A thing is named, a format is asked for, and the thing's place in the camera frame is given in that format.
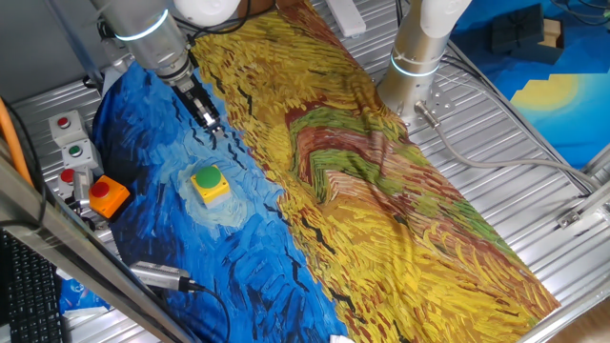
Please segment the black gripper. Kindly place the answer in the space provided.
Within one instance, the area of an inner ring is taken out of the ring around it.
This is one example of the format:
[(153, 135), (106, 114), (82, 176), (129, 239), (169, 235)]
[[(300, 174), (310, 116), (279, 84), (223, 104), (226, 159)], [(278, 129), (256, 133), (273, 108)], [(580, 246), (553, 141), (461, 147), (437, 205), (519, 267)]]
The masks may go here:
[(210, 134), (219, 137), (224, 133), (217, 110), (210, 110), (207, 94), (194, 76), (179, 79), (173, 90), (194, 119), (203, 119)]

